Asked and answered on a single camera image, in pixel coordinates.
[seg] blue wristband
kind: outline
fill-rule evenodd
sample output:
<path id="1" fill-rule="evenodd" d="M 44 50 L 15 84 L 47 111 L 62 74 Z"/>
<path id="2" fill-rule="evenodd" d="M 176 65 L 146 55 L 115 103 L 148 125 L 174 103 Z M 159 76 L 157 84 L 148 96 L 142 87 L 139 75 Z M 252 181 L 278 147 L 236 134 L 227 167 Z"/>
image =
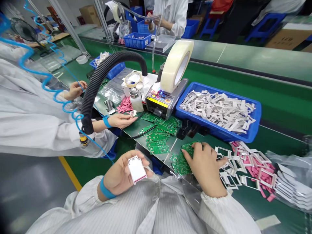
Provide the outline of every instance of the blue wristband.
<path id="1" fill-rule="evenodd" d="M 107 188 L 105 188 L 104 183 L 103 183 L 103 180 L 104 180 L 104 176 L 103 176 L 103 178 L 101 179 L 101 184 L 100 184 L 101 192 L 102 192 L 102 193 L 104 194 L 104 196 L 107 197 L 108 199 L 115 198 L 116 195 L 112 194 Z"/>
<path id="2" fill-rule="evenodd" d="M 107 128 L 111 128 L 112 126 L 108 123 L 108 117 L 103 118 L 104 124 L 106 125 Z"/>

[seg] white bottle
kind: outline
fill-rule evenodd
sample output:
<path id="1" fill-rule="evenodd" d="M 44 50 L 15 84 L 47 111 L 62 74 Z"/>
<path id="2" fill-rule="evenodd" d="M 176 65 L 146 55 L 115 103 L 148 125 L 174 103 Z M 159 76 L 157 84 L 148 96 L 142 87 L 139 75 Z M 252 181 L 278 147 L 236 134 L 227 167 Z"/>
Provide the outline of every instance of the white bottle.
<path id="1" fill-rule="evenodd" d="M 137 112 L 144 111 L 140 91 L 136 88 L 130 89 L 130 101 L 134 110 Z"/>

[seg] worker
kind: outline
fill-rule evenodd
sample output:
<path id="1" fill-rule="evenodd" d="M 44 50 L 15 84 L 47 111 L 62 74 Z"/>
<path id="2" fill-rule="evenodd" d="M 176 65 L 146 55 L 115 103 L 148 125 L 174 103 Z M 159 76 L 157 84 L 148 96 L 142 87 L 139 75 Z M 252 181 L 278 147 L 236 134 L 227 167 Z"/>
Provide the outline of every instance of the worker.
<path id="1" fill-rule="evenodd" d="M 133 186 L 128 159 L 137 150 L 123 154 L 102 176 L 71 193 L 64 207 L 45 212 L 30 227 L 31 233 L 239 233 L 260 234 L 249 213 L 224 188 L 217 153 L 207 143 L 196 142 L 193 158 L 182 150 L 203 192 L 200 210 L 191 208 L 182 184 L 174 176 L 163 179 L 145 168 L 147 177 Z"/>
<path id="2" fill-rule="evenodd" d="M 98 147 L 82 149 L 76 123 L 71 114 L 62 110 L 62 104 L 53 100 L 54 93 L 45 91 L 31 73 L 12 64 L 26 51 L 5 46 L 9 45 L 0 44 L 0 152 L 30 156 L 104 156 Z M 2 59 L 6 57 L 2 54 L 5 51 L 15 54 Z M 72 83 L 69 92 L 63 91 L 57 99 L 78 98 L 82 88 L 87 88 L 86 82 L 79 84 Z M 108 118 L 110 126 L 103 120 L 93 120 L 95 141 L 108 152 L 117 139 L 108 127 L 125 128 L 136 119 L 116 114 Z"/>
<path id="3" fill-rule="evenodd" d="M 151 14 L 153 13 L 154 10 L 154 0 L 144 0 L 144 7 L 145 7 L 145 15 L 147 16 L 148 13 L 150 12 Z"/>
<path id="4" fill-rule="evenodd" d="M 186 14 L 188 11 L 188 0 L 156 0 L 153 15 L 148 13 L 147 17 L 162 15 L 162 21 L 155 19 L 149 22 L 149 31 L 153 33 L 155 24 L 160 28 L 160 34 L 182 37 L 186 27 Z"/>

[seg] gray floor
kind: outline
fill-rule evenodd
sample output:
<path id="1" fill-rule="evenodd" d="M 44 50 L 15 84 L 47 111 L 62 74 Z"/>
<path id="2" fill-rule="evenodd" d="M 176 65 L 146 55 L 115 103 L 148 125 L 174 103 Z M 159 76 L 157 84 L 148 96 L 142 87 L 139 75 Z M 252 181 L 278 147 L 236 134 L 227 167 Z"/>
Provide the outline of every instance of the gray floor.
<path id="1" fill-rule="evenodd" d="M 25 233 L 45 211 L 62 207 L 74 191 L 57 157 L 0 153 L 0 227 L 5 233 Z"/>

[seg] white lab coat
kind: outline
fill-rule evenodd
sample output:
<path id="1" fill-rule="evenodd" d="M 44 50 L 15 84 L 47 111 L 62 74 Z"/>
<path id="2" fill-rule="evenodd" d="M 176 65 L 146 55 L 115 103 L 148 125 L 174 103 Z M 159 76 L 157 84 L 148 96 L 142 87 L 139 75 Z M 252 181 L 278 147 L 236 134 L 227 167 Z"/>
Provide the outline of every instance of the white lab coat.
<path id="1" fill-rule="evenodd" d="M 171 31 L 161 27 L 159 29 L 160 34 L 183 36 L 186 27 L 188 3 L 188 0 L 155 0 L 153 15 L 162 14 L 164 20 L 173 23 Z"/>
<path id="2" fill-rule="evenodd" d="M 295 13 L 304 3 L 305 0 L 271 0 L 251 25 L 257 25 L 268 13 Z"/>
<path id="3" fill-rule="evenodd" d="M 45 212 L 26 234 L 260 234 L 253 218 L 230 194 L 211 198 L 202 193 L 196 214 L 174 177 L 154 175 L 128 191 L 101 202 L 97 186 L 102 176 L 71 193 L 64 207 Z"/>
<path id="4" fill-rule="evenodd" d="M 154 9 L 154 0 L 144 0 L 145 11 Z"/>
<path id="5" fill-rule="evenodd" d="M 0 152 L 43 157 L 103 156 L 97 147 L 80 148 L 75 121 L 52 96 L 30 73 L 0 59 Z M 117 139 L 107 129 L 96 133 L 95 138 L 106 152 Z"/>

